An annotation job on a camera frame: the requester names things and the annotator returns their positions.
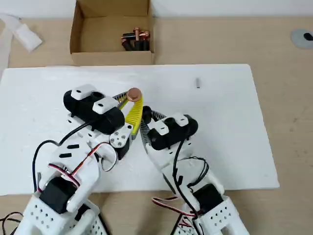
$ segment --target table surface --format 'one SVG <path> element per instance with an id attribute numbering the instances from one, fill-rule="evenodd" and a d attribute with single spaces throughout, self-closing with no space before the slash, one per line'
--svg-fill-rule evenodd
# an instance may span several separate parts
<path id="1" fill-rule="evenodd" d="M 24 20 L 45 41 L 28 54 L 14 40 L 9 66 L 73 65 L 72 20 Z M 313 220 L 313 50 L 291 31 L 312 17 L 157 19 L 156 64 L 248 63 L 253 72 L 280 188 L 228 191 L 252 235 L 311 234 Z M 168 192 L 93 194 L 113 234 L 169 235 L 177 214 L 151 203 Z M 0 217 L 23 211 L 30 195 L 0 197 Z"/>

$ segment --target white tape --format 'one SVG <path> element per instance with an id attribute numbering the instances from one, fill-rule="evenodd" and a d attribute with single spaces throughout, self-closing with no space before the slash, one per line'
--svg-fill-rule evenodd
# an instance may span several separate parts
<path id="1" fill-rule="evenodd" d="M 8 67 L 13 35 L 28 52 L 38 47 L 42 43 L 42 40 L 17 18 L 0 13 L 0 19 L 5 23 L 5 28 L 2 34 L 0 34 L 1 80 L 3 71 Z"/>

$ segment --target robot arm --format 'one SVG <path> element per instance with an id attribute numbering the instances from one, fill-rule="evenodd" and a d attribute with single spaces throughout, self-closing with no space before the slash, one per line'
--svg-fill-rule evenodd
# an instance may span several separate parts
<path id="1" fill-rule="evenodd" d="M 248 235 L 214 173 L 209 169 L 198 180 L 203 163 L 197 159 L 204 159 L 193 155 L 192 136 L 197 129 L 197 121 L 189 115 L 166 117 L 148 106 L 143 108 L 140 131 L 147 155 L 175 196 L 186 203 L 172 234 L 222 235 L 221 229 L 226 228 L 231 235 Z"/>
<path id="2" fill-rule="evenodd" d="M 121 109 L 129 101 L 134 105 L 124 117 Z M 141 92 L 134 88 L 114 97 L 91 85 L 65 93 L 67 123 L 77 131 L 52 154 L 16 235 L 108 234 L 99 208 L 88 197 L 101 171 L 111 170 L 136 138 L 142 104 Z"/>

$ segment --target open cardboard box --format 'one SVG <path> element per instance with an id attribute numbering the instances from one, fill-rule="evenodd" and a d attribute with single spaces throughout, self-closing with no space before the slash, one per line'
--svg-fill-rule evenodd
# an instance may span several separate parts
<path id="1" fill-rule="evenodd" d="M 75 64 L 153 64 L 153 18 L 149 0 L 77 0 L 70 53 Z M 125 51 L 123 33 L 150 31 L 150 51 Z"/>

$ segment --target white foam board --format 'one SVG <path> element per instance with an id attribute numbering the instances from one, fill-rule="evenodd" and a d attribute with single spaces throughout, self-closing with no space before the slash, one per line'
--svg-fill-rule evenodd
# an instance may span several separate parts
<path id="1" fill-rule="evenodd" d="M 139 87 L 152 109 L 195 118 L 195 154 L 208 160 L 226 189 L 279 186 L 249 65 L 50 67 L 3 73 L 0 195 L 32 192 L 34 151 L 42 141 L 59 141 L 70 131 L 63 95 L 86 83 L 112 96 Z M 40 150 L 37 170 L 46 168 L 54 148 Z M 169 190 L 146 156 L 140 136 L 125 158 L 102 174 L 96 189 L 126 190 Z"/>

